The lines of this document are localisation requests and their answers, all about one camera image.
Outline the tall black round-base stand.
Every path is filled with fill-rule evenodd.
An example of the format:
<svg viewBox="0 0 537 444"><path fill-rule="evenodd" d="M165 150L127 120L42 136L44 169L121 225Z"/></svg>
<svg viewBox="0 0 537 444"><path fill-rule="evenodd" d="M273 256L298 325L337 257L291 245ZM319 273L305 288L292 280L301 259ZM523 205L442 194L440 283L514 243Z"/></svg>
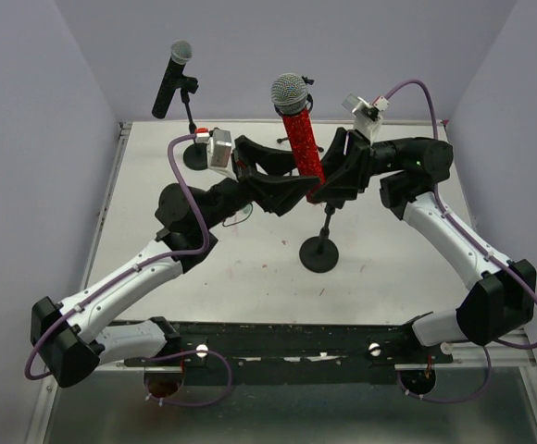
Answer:
<svg viewBox="0 0 537 444"><path fill-rule="evenodd" d="M337 265L339 251L330 239L331 219L337 210L342 209L344 200L335 199L326 202L325 220L317 236L308 238L299 250L301 264L313 273L327 273Z"/></svg>

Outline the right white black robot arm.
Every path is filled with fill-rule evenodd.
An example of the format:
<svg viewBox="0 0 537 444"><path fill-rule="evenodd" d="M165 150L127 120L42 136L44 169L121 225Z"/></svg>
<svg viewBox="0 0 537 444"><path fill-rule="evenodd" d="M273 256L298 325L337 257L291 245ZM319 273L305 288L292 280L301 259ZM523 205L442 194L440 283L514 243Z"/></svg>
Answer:
<svg viewBox="0 0 537 444"><path fill-rule="evenodd" d="M450 177L448 142L413 137L370 143L354 129L338 128L322 157L326 182L316 201L354 200L373 177L383 206L419 232L449 263L468 294L453 310L422 315L410 326L423 347L498 341L533 318L537 273L527 260L498 252L443 201L439 183Z"/></svg>

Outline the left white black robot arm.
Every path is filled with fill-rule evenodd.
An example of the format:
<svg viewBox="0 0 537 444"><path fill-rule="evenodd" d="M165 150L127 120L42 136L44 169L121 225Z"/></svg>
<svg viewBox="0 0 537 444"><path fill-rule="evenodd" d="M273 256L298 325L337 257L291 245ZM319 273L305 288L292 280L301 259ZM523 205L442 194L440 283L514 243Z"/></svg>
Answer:
<svg viewBox="0 0 537 444"><path fill-rule="evenodd" d="M188 186L175 156L183 142L226 149L225 179L208 190ZM36 358L61 388L79 384L102 364L155 359L171 342L169 325L153 319L122 326L115 324L117 316L205 261L218 242L211 230L225 219L249 204L283 216L325 181L315 149L291 154L244 136L233 140L221 129L177 137L169 142L167 156L176 180L159 195L155 217L162 229L131 260L92 286L60 302L44 297L33 305L27 379L38 377L31 370Z"/></svg>

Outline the black microphone silver grille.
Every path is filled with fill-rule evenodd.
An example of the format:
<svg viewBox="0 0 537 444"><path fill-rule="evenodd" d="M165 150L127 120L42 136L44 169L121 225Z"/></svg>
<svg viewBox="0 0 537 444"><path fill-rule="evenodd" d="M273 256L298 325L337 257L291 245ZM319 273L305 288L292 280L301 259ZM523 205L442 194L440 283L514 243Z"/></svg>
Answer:
<svg viewBox="0 0 537 444"><path fill-rule="evenodd" d="M152 107L153 117L157 119L166 117L174 93L183 79L184 68L192 56L193 48L185 40L178 40L170 47L170 59Z"/></svg>

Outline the red microphone grey grille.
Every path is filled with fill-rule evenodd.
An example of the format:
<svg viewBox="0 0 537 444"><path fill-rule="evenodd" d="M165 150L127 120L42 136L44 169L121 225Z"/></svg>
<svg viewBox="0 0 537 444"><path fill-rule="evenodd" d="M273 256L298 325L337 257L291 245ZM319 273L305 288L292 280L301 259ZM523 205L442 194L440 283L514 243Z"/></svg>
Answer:
<svg viewBox="0 0 537 444"><path fill-rule="evenodd" d="M293 159L301 176L314 176L320 185L306 199L314 202L314 193L325 182L318 155L309 108L313 104L304 79L296 73L284 73L271 85L270 98L285 127Z"/></svg>

